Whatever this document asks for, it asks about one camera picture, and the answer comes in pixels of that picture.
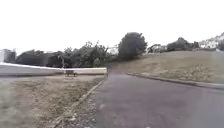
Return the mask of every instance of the pavement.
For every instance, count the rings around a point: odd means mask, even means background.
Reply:
[[[97,128],[223,128],[224,91],[109,74],[95,90]]]

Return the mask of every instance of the overcast sky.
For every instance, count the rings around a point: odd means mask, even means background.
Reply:
[[[149,45],[184,37],[200,41],[224,32],[222,0],[0,0],[0,49],[114,46],[127,32]]]

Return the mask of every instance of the low wall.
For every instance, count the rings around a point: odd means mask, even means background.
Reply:
[[[0,76],[33,76],[63,74],[66,69],[0,63]],[[78,74],[106,74],[107,68],[71,68]]]

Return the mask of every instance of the curb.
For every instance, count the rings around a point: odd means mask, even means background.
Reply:
[[[160,77],[152,77],[152,76],[143,75],[143,74],[136,74],[136,73],[125,73],[125,74],[126,75],[135,76],[135,77],[152,79],[152,80],[159,80],[159,81],[172,82],[172,83],[177,83],[177,84],[185,84],[185,85],[196,86],[196,87],[224,90],[224,84],[218,84],[218,83],[182,81],[182,80],[175,80],[175,79],[166,79],[166,78],[160,78]]]
[[[56,128],[56,127],[63,121],[63,119],[64,119],[64,117],[65,117],[66,115],[69,115],[69,113],[71,113],[71,112],[74,110],[74,108],[76,108],[76,107],[77,107],[78,105],[80,105],[83,101],[85,101],[86,98],[88,98],[88,96],[89,96],[90,94],[92,94],[92,92],[93,92],[97,87],[99,87],[100,85],[102,85],[103,82],[104,82],[106,79],[107,79],[107,76],[105,77],[104,80],[100,81],[97,85],[93,86],[93,87],[92,87],[86,94],[82,95],[82,97],[79,98],[79,100],[78,100],[77,102],[73,103],[73,104],[69,107],[69,108],[71,108],[71,109],[69,109],[68,111],[65,111],[62,115],[60,115],[58,118],[56,118],[54,121],[52,121],[52,122],[50,123],[50,125],[47,126],[47,128]]]

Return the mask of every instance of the grassy slope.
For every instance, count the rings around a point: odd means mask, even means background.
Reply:
[[[222,56],[222,53],[202,51],[144,55],[140,59],[117,64],[114,70],[163,78],[220,83],[224,78]]]

